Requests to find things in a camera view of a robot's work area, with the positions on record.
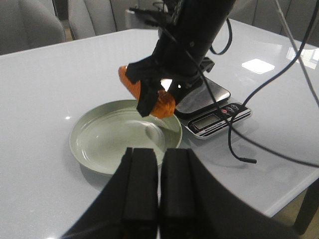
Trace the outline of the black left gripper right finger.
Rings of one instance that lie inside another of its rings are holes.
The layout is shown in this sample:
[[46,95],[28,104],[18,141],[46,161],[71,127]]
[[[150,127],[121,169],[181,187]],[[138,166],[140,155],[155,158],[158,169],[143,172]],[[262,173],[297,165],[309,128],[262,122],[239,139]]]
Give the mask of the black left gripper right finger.
[[191,149],[168,149],[161,177],[162,239],[297,239],[219,183]]

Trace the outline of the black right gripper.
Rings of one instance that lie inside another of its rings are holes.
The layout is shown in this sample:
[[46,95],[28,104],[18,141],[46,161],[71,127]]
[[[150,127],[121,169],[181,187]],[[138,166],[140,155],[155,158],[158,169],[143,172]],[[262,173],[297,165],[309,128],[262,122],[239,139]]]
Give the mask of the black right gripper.
[[126,76],[132,83],[140,81],[140,96],[137,111],[142,117],[148,116],[153,110],[160,90],[161,79],[171,79],[171,84],[166,94],[166,104],[169,108],[177,106],[189,93],[203,84],[199,73],[210,72],[214,62],[204,57],[194,75],[186,76],[176,73],[164,65],[159,64],[153,56],[149,56],[127,67]]

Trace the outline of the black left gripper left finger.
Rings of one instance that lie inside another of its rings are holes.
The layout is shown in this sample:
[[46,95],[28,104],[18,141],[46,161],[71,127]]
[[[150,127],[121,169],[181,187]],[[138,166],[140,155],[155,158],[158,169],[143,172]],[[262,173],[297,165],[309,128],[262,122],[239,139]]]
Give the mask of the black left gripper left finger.
[[107,185],[63,239],[154,239],[158,165],[149,148],[126,149]]

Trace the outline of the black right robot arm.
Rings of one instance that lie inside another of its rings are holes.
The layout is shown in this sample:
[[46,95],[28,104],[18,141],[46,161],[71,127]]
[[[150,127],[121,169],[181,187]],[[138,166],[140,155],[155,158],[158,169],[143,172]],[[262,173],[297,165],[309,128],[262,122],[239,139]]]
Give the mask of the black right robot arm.
[[127,66],[129,91],[143,117],[164,118],[203,84],[202,62],[235,5],[233,0],[179,0],[153,53]]

